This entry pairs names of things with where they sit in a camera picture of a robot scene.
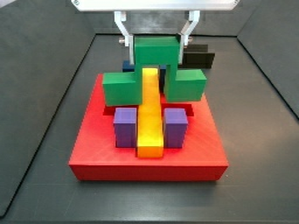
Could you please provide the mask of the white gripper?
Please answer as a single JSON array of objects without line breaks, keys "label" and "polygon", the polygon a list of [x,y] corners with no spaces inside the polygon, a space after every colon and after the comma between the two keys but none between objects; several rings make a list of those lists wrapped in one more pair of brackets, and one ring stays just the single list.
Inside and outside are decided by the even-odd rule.
[{"label": "white gripper", "polygon": [[185,24],[176,34],[180,44],[178,63],[182,63],[182,49],[189,43],[189,35],[200,21],[198,11],[230,11],[238,0],[69,0],[78,11],[113,11],[116,27],[121,32],[120,42],[128,48],[129,64],[134,64],[134,37],[124,22],[125,11],[188,11]]}]

